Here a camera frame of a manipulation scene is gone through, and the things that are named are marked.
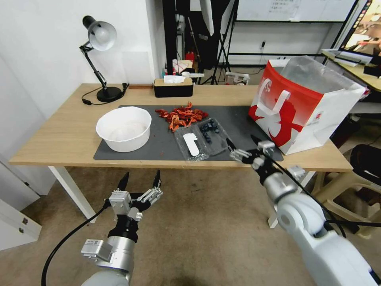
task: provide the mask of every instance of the white table leg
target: white table leg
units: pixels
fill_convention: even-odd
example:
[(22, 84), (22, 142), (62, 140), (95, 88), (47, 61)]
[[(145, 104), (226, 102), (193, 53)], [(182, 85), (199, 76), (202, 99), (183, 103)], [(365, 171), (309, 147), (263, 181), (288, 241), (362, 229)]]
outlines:
[(275, 209), (271, 209), (271, 215), (269, 217), (269, 219), (267, 220), (267, 222), (269, 223), (269, 227), (270, 228), (274, 228), (278, 225), (278, 216), (277, 216), (277, 212), (275, 211)]
[(71, 199), (83, 212), (86, 218), (91, 218), (95, 212), (90, 206), (89, 202), (83, 196), (81, 190), (78, 188), (77, 184), (74, 182), (73, 178), (70, 176), (69, 172), (65, 167), (54, 167), (49, 166), (49, 169), (52, 171), (57, 180), (61, 183), (63, 188), (67, 191)]
[[(315, 171), (307, 172), (307, 174), (304, 176), (304, 178), (302, 179), (300, 184), (303, 187), (305, 187), (308, 184), (308, 182), (311, 180), (311, 178), (314, 174), (315, 174)], [(296, 190), (297, 193), (300, 193), (301, 191), (302, 191), (302, 189), (300, 187)], [(268, 222), (270, 228), (275, 228), (278, 225), (278, 216), (277, 216), (277, 213), (276, 213), (274, 208), (271, 208), (270, 213), (271, 213), (271, 215), (270, 215), (269, 219), (267, 220), (267, 222)]]

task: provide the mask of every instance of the tissue box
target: tissue box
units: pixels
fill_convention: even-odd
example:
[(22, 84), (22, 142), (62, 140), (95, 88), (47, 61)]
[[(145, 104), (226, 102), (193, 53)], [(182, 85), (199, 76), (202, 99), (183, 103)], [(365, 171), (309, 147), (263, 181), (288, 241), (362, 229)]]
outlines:
[(156, 97), (190, 97), (193, 95), (193, 82), (188, 77), (182, 83), (164, 83), (164, 79), (156, 79), (154, 91)]

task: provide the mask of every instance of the desk lamp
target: desk lamp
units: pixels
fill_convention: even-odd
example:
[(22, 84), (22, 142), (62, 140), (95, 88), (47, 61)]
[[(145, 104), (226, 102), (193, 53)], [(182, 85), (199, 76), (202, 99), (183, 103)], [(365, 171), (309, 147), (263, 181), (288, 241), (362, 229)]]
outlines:
[(123, 96), (122, 91), (117, 87), (107, 87), (105, 78), (96, 70), (87, 53), (93, 49), (104, 51), (111, 48), (116, 40), (116, 30), (113, 25), (107, 22), (96, 21), (91, 16), (85, 16), (82, 23), (88, 31), (87, 36), (89, 40), (79, 48), (93, 69), (96, 78), (102, 84), (102, 89), (98, 91), (96, 97), (102, 102), (115, 101)]

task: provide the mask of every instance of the lamp shade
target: lamp shade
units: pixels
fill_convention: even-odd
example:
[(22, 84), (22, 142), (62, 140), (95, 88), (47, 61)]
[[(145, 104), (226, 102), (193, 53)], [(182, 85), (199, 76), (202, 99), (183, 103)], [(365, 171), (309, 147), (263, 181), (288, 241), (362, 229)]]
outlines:
[(104, 51), (114, 45), (116, 30), (113, 25), (103, 21), (96, 21), (91, 16), (85, 16), (82, 23), (88, 31), (89, 42), (94, 49)]

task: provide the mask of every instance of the bag handle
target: bag handle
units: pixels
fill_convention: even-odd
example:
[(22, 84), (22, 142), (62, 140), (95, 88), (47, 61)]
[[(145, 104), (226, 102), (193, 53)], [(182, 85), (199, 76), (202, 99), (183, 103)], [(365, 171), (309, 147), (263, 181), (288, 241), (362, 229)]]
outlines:
[(290, 97), (290, 92), (288, 92), (287, 90), (283, 90), (281, 92), (281, 95), (279, 95), (279, 98), (277, 100), (277, 102), (275, 103), (273, 109), (270, 109), (268, 108), (262, 101), (261, 101), (261, 97), (262, 97), (262, 93), (263, 93), (263, 90), (265, 89), (265, 87), (267, 86), (267, 84), (269, 84), (269, 86), (271, 86), (272, 84), (272, 81), (271, 79), (267, 78), (263, 81), (263, 83), (261, 84), (261, 87), (259, 88), (259, 92), (258, 92), (258, 103), (257, 103), (257, 106), (259, 109), (261, 109), (264, 113), (266, 113), (267, 115), (274, 115), (274, 114), (277, 114), (279, 113), (279, 111), (281, 110), (282, 106), (283, 106), (283, 103), (285, 103), (286, 99)]

